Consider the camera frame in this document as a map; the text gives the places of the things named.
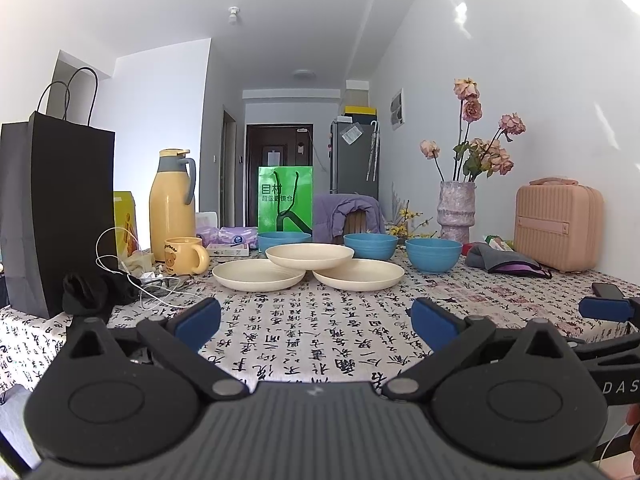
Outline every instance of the vase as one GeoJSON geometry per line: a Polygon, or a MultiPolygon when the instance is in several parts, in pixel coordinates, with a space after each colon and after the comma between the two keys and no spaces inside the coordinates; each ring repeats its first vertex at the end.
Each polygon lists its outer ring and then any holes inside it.
{"type": "Polygon", "coordinates": [[[473,182],[441,182],[438,202],[440,238],[469,242],[469,228],[476,223],[476,184],[473,182]]]}

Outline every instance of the wooden chair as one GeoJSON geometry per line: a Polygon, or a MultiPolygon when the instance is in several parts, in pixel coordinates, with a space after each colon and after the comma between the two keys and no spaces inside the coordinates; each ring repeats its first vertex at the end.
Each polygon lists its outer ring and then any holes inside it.
{"type": "Polygon", "coordinates": [[[345,216],[344,218],[344,228],[342,229],[342,234],[334,236],[334,244],[341,245],[342,243],[344,243],[344,235],[366,232],[367,213],[362,209],[352,211],[350,213],[347,213],[347,216],[345,216]]]}

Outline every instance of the green paper bag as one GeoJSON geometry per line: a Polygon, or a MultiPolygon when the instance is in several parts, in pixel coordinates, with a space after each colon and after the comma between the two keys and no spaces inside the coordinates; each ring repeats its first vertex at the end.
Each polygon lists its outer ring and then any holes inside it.
{"type": "Polygon", "coordinates": [[[313,168],[258,168],[258,232],[302,231],[312,234],[313,168]]]}

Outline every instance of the thermos lid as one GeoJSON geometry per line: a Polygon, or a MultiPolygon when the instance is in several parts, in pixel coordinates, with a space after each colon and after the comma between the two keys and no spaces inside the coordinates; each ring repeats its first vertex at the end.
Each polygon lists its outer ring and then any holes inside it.
{"type": "Polygon", "coordinates": [[[177,148],[167,148],[166,150],[160,150],[160,156],[186,155],[187,153],[191,153],[191,151],[178,150],[177,148]]]}

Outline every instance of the suitcase handle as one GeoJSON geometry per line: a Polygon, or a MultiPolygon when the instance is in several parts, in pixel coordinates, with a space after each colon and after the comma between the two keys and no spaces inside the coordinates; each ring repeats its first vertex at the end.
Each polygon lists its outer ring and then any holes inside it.
{"type": "Polygon", "coordinates": [[[545,184],[556,184],[560,186],[577,186],[578,181],[570,178],[560,178],[558,176],[548,176],[545,178],[539,178],[529,182],[530,186],[544,186],[545,184]]]}

